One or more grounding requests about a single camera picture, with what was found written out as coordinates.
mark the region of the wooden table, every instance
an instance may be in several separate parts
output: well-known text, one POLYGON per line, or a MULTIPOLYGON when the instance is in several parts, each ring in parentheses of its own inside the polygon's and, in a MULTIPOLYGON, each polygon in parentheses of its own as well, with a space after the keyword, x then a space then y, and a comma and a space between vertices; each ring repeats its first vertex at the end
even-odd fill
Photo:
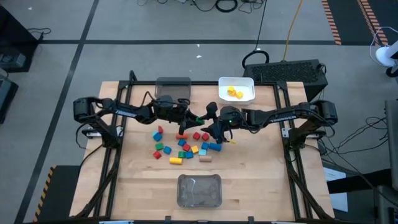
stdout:
MULTIPOLYGON (((117 86, 117 82, 104 82, 99 97, 115 98, 117 86)), ((287 86, 292 105, 306 101, 302 83, 288 83, 287 86)), ((153 93, 154 89, 155 86, 133 86, 130 103, 139 105, 144 93, 147 90, 153 93)), ((217 86, 193 85, 191 111, 203 115, 206 105, 211 101, 217 102, 220 111, 223 105, 217 93, 217 86)), ((283 107, 283 94, 280 97, 283 107)), ((273 88, 256 86, 256 99, 245 108, 264 111, 276 109, 273 88)), ((103 119, 110 123, 111 115, 103 119)), ((297 119, 295 125, 300 126, 303 122, 297 119)), ((195 156, 193 159, 184 159, 182 166, 169 164, 170 156, 164 153, 159 160, 153 157, 155 141, 152 132, 158 125, 164 129, 162 142, 172 148, 170 156, 177 157, 181 150, 175 140, 177 124, 157 120, 153 124, 143 125, 134 119, 127 119, 112 219, 164 220, 165 216, 170 215, 172 220, 246 221, 248 216, 253 216, 256 221, 294 220, 279 124, 270 124, 257 134, 234 130, 234 140, 238 143, 223 144, 221 152, 209 150, 213 162, 201 163, 195 156), (201 209, 179 207, 177 178, 180 174, 220 175, 223 188, 221 206, 201 209)), ((199 129, 188 129, 187 133, 193 134, 199 129)), ((201 141, 195 142, 192 138, 188 143, 201 146, 201 141)), ((100 138, 89 140, 85 154, 100 144, 100 138)), ((317 146, 316 141, 310 139, 306 144, 317 146)), ((93 154, 81 169, 70 215, 77 214, 98 188, 104 152, 93 154)), ((301 150, 301 156, 309 191, 323 209, 334 217, 319 152, 308 147, 301 150)), ((297 195, 301 217, 305 217, 299 190, 297 195)), ((104 214, 107 198, 106 192, 100 214, 104 214)))

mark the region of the black device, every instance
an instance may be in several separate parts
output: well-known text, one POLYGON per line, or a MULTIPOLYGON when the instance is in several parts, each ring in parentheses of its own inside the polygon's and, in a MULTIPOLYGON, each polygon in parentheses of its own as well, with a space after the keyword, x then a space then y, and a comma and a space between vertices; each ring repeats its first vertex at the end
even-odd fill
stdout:
POLYGON ((0 67, 9 72, 28 72, 39 44, 3 6, 0 6, 0 67))
POLYGON ((324 66, 316 59, 278 63, 266 62, 246 65, 245 67, 243 77, 250 77, 255 83, 303 82, 307 101, 312 101, 328 85, 325 77, 326 70, 323 70, 324 66))
POLYGON ((7 78, 0 79, 0 124, 6 119, 6 113, 18 90, 18 85, 7 78))
MULTIPOLYGON (((220 116, 216 115, 218 110, 216 103, 211 102, 206 107, 206 114, 201 117, 193 114, 188 109, 188 105, 190 104, 188 99, 178 99, 177 101, 178 103, 173 102, 170 96, 160 96, 157 99, 152 98, 152 101, 147 105, 133 106, 110 98, 99 99, 87 97, 77 99, 73 102, 73 115, 75 121, 82 124, 89 124, 101 134, 104 147, 119 147, 121 144, 121 138, 117 134, 116 126, 107 125, 101 119, 106 114, 118 114, 134 118, 142 124, 151 124, 156 119, 163 119, 170 123, 179 124, 179 134, 183 134, 188 128, 204 125, 204 119, 212 119, 213 124, 201 130, 208 132, 217 143, 226 142, 227 139, 224 136, 224 132, 229 131, 232 135, 233 129, 247 129, 255 134, 271 123, 290 121, 297 118, 306 119, 307 121, 300 127, 289 130, 287 137, 284 139, 284 146, 289 149, 303 147, 305 138, 309 134, 315 133, 321 138, 326 133, 324 131, 317 131, 317 129, 322 126, 332 126, 338 121, 335 105, 324 100, 301 103, 296 106, 288 106, 272 111, 239 110, 233 106, 226 106, 221 109, 220 116), (101 108, 97 113, 94 111, 94 104, 101 108)), ((117 174, 118 165, 117 162, 113 164, 103 184, 100 185, 91 200, 75 218, 87 217, 90 214, 95 204, 101 198, 106 186, 117 174)), ((318 217, 320 219, 333 220, 332 217, 323 211, 311 193, 301 183, 293 166, 289 166, 288 175, 303 192, 304 197, 307 198, 318 217)))

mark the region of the concrete floor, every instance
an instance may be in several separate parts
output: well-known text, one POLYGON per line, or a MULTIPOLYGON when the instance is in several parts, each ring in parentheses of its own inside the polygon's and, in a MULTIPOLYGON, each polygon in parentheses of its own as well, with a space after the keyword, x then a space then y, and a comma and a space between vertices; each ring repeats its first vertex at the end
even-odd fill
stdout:
MULTIPOLYGON (((49 27, 45 40, 79 40, 90 9, 97 0, 2 0, 0 3, 26 28, 49 27)), ((203 2, 209 8, 213 1, 203 2)), ((269 0, 262 40, 285 40, 299 0, 269 0)), ((200 12, 189 2, 169 0, 158 4, 150 0, 139 7, 135 0, 99 0, 89 40, 255 40, 262 10, 252 14, 216 10, 200 12)), ((292 31, 292 40, 333 40, 320 1, 305 1, 292 31)), ((65 104, 59 117, 49 151, 25 216, 34 217, 50 166, 78 165, 83 151, 74 142, 78 124, 72 117, 72 101, 96 96, 101 82, 125 80, 134 70, 139 80, 158 77, 190 77, 192 80, 217 80, 241 77, 242 58, 252 51, 246 44, 86 44, 83 46, 65 104)), ((19 85, 6 122, 0 127, 0 220, 15 220, 47 134, 65 78, 75 56, 76 44, 42 44, 27 73, 10 74, 19 85)), ((271 62, 282 60, 284 45, 260 45, 271 62)), ((384 116, 384 100, 397 98, 394 79, 371 61, 367 47, 337 45, 291 45, 287 60, 318 58, 327 65, 329 85, 325 99, 336 103, 339 123, 337 144, 365 124, 368 116, 384 116)), ((260 57, 248 63, 261 63, 260 57)), ((375 146, 383 130, 371 129, 347 144, 342 151, 375 146)), ((361 172, 389 167, 387 145, 372 151, 348 154, 347 160, 361 172)), ((351 168, 339 158, 341 166, 351 168)))

